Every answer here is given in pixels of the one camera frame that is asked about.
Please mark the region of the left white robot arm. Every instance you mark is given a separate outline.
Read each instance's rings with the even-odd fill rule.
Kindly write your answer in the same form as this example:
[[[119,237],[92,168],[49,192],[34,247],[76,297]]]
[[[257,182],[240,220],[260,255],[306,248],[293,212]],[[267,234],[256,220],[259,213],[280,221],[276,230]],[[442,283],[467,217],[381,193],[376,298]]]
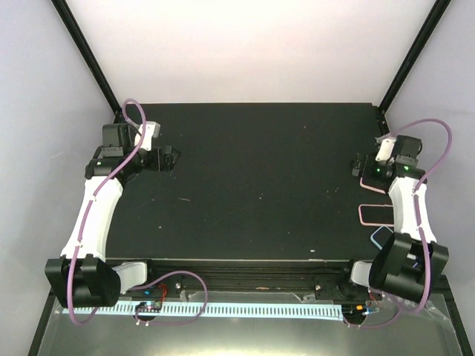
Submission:
[[[171,146],[155,147],[160,125],[134,128],[125,123],[102,128],[102,145],[85,167],[85,193],[73,232],[60,256],[49,259],[45,275],[64,308],[114,306],[133,287],[143,296],[159,288],[146,262],[106,263],[105,250],[114,210],[125,185],[142,171],[171,171],[180,155]]]

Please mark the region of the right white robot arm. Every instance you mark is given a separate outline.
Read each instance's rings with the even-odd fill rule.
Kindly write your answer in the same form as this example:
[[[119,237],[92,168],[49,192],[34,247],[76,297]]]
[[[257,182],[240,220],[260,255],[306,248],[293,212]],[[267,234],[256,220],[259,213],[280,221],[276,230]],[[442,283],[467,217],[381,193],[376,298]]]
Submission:
[[[353,299],[368,287],[425,304],[449,252],[437,243],[428,219],[427,174],[417,166],[422,141],[398,135],[376,142],[376,153],[353,160],[352,174],[375,182],[376,190],[389,196],[393,217],[387,226],[393,233],[371,263],[355,262],[350,273],[339,277],[338,292]]]

